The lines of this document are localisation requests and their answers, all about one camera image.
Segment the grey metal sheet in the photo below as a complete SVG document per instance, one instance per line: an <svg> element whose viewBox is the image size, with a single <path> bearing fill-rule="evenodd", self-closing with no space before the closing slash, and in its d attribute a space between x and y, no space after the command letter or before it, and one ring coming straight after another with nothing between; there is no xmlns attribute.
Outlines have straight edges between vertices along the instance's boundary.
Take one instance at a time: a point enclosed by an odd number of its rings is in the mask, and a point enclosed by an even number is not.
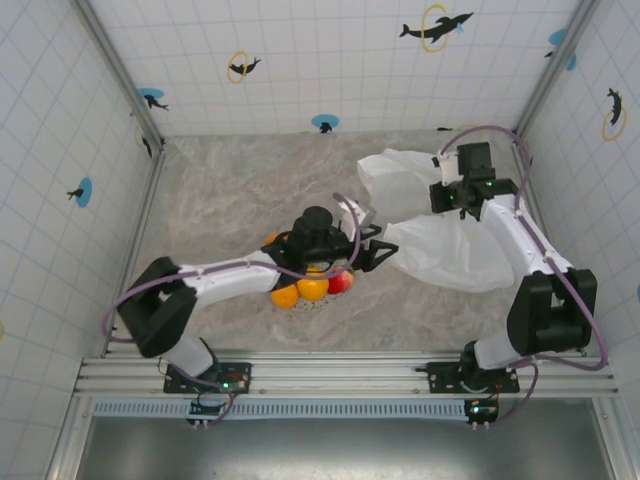
<svg viewBox="0 0 640 480"><path fill-rule="evenodd" d="M591 405L539 400L504 424L407 419L99 418L78 480L613 480Z"/></svg>

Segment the red strawberry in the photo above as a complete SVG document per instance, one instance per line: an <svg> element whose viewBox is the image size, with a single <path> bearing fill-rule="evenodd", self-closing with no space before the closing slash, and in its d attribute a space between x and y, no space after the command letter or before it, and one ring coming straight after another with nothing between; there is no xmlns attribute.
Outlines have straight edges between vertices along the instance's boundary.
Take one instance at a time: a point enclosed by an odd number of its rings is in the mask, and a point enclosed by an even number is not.
<svg viewBox="0 0 640 480"><path fill-rule="evenodd" d="M330 295L339 295L349 291L355 282L355 275L352 270L345 269L336 276L328 280L327 293Z"/></svg>

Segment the white plastic bag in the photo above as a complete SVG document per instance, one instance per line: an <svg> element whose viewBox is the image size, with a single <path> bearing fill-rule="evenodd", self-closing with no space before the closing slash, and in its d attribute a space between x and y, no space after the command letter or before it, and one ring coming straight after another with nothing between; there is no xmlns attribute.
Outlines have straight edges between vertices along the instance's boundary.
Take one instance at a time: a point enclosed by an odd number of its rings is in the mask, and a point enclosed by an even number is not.
<svg viewBox="0 0 640 480"><path fill-rule="evenodd" d="M432 212L429 186L441 180L432 158L387 148L357 162L382 239L399 247L390 263L424 283L463 292L511 286L513 269L484 225L455 211Z"/></svg>

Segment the aluminium table side rail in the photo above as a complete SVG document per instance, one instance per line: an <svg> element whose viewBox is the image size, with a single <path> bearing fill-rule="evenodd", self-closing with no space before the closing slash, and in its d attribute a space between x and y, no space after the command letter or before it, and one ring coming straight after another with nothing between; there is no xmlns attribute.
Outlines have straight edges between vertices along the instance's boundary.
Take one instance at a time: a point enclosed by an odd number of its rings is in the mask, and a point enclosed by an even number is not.
<svg viewBox="0 0 640 480"><path fill-rule="evenodd" d="M165 158L166 150L162 149L152 159L149 176L145 183L140 205L134 218L134 229L124 258L124 266L120 275L115 297L111 300L110 305L107 307L106 312L101 318L100 329L103 340L99 350L100 357L105 356L111 343L111 334L115 325L114 317L116 313L116 302L126 293L132 282L131 278L140 252L141 242L144 237L149 213L157 191Z"/></svg>

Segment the aluminium frame post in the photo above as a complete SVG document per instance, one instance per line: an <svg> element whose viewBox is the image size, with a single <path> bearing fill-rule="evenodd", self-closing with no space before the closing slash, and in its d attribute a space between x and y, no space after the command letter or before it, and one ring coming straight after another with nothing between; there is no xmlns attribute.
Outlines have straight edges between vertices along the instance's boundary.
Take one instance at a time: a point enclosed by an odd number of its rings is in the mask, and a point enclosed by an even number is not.
<svg viewBox="0 0 640 480"><path fill-rule="evenodd" d="M536 84L532 96L516 126L516 132L524 138L531 128L535 118L540 114L544 103L551 94L552 89L559 80L562 72L566 70L572 55L587 27L597 12L603 0L579 0L575 13L565 29L565 34L555 48L550 63Z"/></svg>
<svg viewBox="0 0 640 480"><path fill-rule="evenodd" d="M156 126L147 103L127 71L120 55L89 0L69 0L71 7L80 21L109 72L124 95L134 118L138 121L142 134L152 147L161 151L164 147L163 137Z"/></svg>

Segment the aluminium mounting rail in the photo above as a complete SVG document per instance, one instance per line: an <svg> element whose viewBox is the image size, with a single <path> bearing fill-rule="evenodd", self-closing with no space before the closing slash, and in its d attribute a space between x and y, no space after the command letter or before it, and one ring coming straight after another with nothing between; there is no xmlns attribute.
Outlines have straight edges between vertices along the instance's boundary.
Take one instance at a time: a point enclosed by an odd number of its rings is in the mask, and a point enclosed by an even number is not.
<svg viewBox="0 0 640 480"><path fill-rule="evenodd" d="M429 362L455 361L450 352L259 352L220 350L222 362L252 365L250 398L427 398ZM542 361L535 399L618 398L613 371L586 372ZM158 361L121 352L85 359L74 387L78 397L165 398Z"/></svg>

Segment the small controller board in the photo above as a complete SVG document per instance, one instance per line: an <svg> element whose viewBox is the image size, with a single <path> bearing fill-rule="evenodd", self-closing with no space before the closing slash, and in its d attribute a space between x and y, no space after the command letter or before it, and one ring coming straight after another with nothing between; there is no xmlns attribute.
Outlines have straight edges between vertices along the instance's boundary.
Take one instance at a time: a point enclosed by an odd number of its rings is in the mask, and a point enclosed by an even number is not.
<svg viewBox="0 0 640 480"><path fill-rule="evenodd" d="M211 425L216 425L229 415L233 408L235 398L235 394L230 394L224 401L217 404L207 404L201 400L201 396L198 396L190 403L190 417L187 419L187 422L194 429L198 429L199 427L207 429Z"/></svg>
<svg viewBox="0 0 640 480"><path fill-rule="evenodd" d="M466 400L464 402L467 423L473 430L488 429L499 416L499 402L496 398Z"/></svg>

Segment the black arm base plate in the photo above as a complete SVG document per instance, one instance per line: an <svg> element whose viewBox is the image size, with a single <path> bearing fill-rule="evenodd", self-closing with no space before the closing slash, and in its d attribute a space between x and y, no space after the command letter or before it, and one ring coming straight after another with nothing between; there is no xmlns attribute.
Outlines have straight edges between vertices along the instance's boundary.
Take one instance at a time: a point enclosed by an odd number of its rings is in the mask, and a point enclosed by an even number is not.
<svg viewBox="0 0 640 480"><path fill-rule="evenodd" d="M166 369L163 392L167 394L219 393L219 388L211 386L211 383L216 383L230 393L246 394L249 392L251 372L251 363L220 362L201 374L198 377L199 382L194 382L181 375L173 365L169 365Z"/></svg>
<svg viewBox="0 0 640 480"><path fill-rule="evenodd" d="M458 362L428 362L414 369L427 376L433 394L519 393L518 375L507 369L482 370Z"/></svg>

